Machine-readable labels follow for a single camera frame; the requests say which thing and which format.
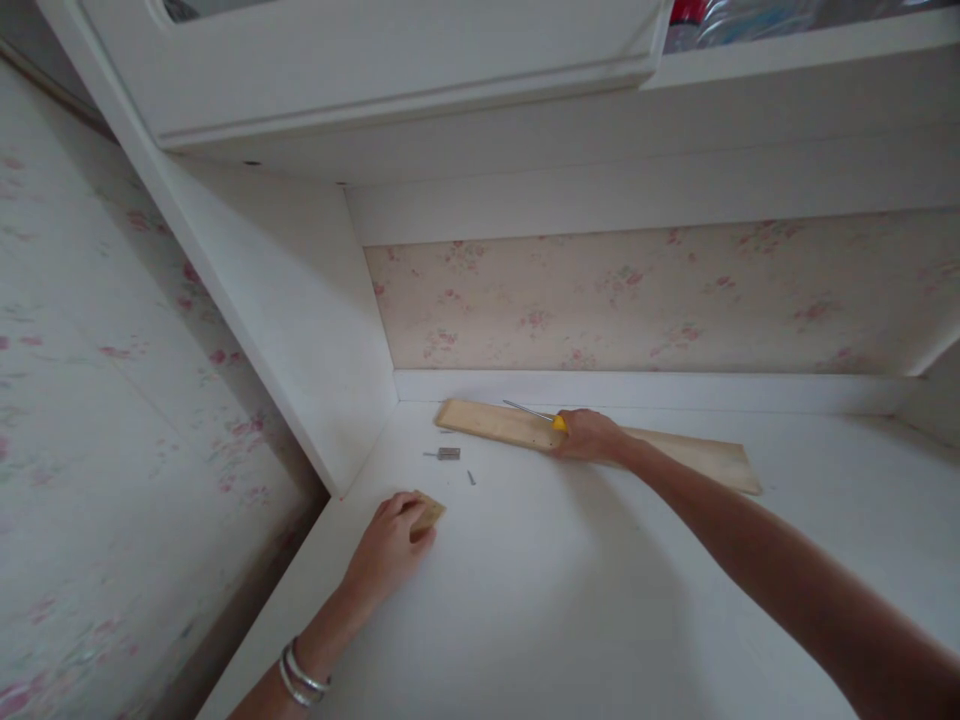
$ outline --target wooden board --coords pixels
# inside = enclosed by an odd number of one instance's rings
[[[434,424],[447,430],[457,430],[541,452],[557,447],[564,438],[563,433],[554,430],[550,423],[535,415],[514,408],[467,400],[447,400],[437,413]],[[743,445],[638,428],[623,430],[632,437],[646,440],[677,462],[713,478],[722,485],[750,495],[759,495],[762,492],[760,481],[750,467]]]
[[[419,490],[414,490],[413,494],[427,505],[427,509],[423,511],[423,515],[421,515],[413,524],[413,527],[410,528],[410,539],[416,542],[423,533],[437,524],[437,521],[447,511],[447,508]]]

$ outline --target white desk surface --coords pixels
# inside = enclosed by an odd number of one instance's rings
[[[813,660],[632,475],[441,434],[438,407],[396,408],[201,720],[226,717],[312,617],[377,504],[414,488],[447,506],[436,546],[348,649],[314,717],[854,717]],[[764,486],[758,502],[960,650],[960,454],[882,418],[609,414],[742,442]],[[462,459],[422,455],[441,445],[462,448]]]

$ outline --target white wooden panel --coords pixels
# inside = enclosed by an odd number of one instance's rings
[[[377,185],[886,132],[960,121],[958,43],[950,8],[668,55],[640,92],[181,149]]]
[[[161,144],[636,86],[663,4],[284,0],[174,25],[159,0],[83,0]]]
[[[477,240],[960,203],[960,125],[350,188],[363,245]]]
[[[929,368],[897,417],[960,448],[960,338]]]
[[[345,492],[397,397],[342,192],[171,159],[76,4],[41,8],[324,483]]]
[[[316,717],[854,719],[814,661],[634,476],[441,435],[438,408],[400,403],[199,720],[226,717],[340,581],[377,503],[410,488],[447,506],[436,545],[347,650]],[[743,443],[761,505],[960,650],[960,455],[883,418],[611,415]],[[440,444],[460,446],[462,460],[421,455]]]
[[[400,400],[890,415],[921,381],[869,375],[396,370]]]

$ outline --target forearm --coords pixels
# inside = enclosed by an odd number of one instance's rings
[[[623,440],[611,454],[673,508],[731,579],[820,663],[861,717],[956,711],[956,658],[801,533],[648,443]]]
[[[324,603],[297,640],[296,660],[309,677],[326,682],[353,637],[369,619],[373,607],[338,588]],[[229,720],[302,720],[307,709],[287,691],[274,663],[241,701]]]

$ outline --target silver bracelet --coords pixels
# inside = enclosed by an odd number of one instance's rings
[[[290,697],[296,700],[298,704],[303,705],[303,707],[311,707],[313,700],[303,695],[293,686],[293,683],[290,682],[290,675],[287,672],[287,662],[284,660],[283,655],[283,653],[280,655],[280,662],[278,662],[277,665],[280,666],[280,677],[283,678],[283,684],[286,685],[287,692],[290,693]]]
[[[290,644],[284,649],[283,654],[287,660],[287,665],[290,666],[290,671],[293,673],[293,676],[297,678],[300,682],[306,685],[311,690],[320,693],[320,697],[323,697],[323,693],[330,689],[329,685],[324,685],[322,682],[317,682],[312,677],[307,675],[303,670],[300,669],[300,665],[297,663],[297,638],[293,638],[290,641]]]
[[[287,646],[283,649],[283,652],[280,653],[280,662],[277,664],[280,666],[280,677],[283,679],[283,684],[286,686],[287,692],[290,693],[290,697],[292,697],[298,704],[308,708],[323,700],[323,696],[326,694],[327,690],[330,689],[330,686],[317,682],[300,669],[300,665],[297,663],[297,657],[294,654],[294,646],[296,642],[297,638],[294,637],[293,640],[287,643]],[[313,691],[312,697],[304,695],[296,687],[294,687],[294,682],[290,678],[291,673],[297,682]]]

